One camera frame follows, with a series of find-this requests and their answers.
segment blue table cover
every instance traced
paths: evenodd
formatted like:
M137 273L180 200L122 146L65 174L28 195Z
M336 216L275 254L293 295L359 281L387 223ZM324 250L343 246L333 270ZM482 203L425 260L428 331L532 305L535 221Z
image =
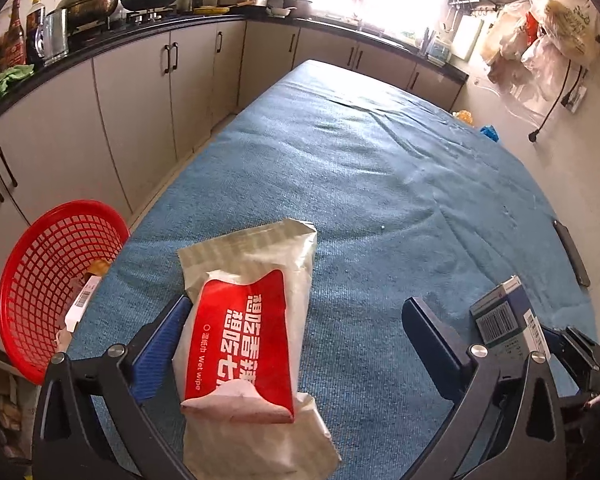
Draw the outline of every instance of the blue table cover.
M309 61L166 190L97 290L69 354L128 342L182 291L178 248L284 217L311 221L318 246L300 388L316 397L342 455L334 478L399 478L450 409L402 330L405 298L423 296L475 340L469 306L518 274L542 322L595 335L554 216L502 145L400 89ZM171 372L146 408L182 453Z

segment electrical outlet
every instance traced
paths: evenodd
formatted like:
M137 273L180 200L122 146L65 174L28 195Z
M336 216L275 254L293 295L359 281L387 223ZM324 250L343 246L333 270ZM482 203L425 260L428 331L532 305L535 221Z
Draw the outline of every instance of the electrical outlet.
M564 107L567 108L567 110L570 111L572 114L576 113L586 93L587 87L583 84L578 85L578 87L573 92L571 92L569 100L564 105Z

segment red plastic basket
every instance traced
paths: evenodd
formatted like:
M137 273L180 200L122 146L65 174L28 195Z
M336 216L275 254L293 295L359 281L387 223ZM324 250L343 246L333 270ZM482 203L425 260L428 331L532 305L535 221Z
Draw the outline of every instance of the red plastic basket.
M71 279L82 276L93 260L113 261L128 237L114 209L76 200L41 216L13 248L0 279L0 337L29 381L43 383Z

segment bottle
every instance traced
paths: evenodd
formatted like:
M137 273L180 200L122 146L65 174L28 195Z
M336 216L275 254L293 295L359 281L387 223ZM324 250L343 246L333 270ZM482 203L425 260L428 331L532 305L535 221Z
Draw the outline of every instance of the bottle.
M45 19L45 6L40 0L31 0L31 3L27 14L27 60L38 69L45 65L36 50L36 31Z
M27 62L24 30L20 23L20 0L14 0L11 7L11 22L5 36L4 62L6 67L24 65Z

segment green cloth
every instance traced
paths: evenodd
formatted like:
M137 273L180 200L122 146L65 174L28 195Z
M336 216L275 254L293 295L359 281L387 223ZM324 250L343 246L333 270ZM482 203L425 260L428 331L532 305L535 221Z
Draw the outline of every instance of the green cloth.
M33 65L16 65L0 72L0 97L7 93L11 81L20 81L33 74Z

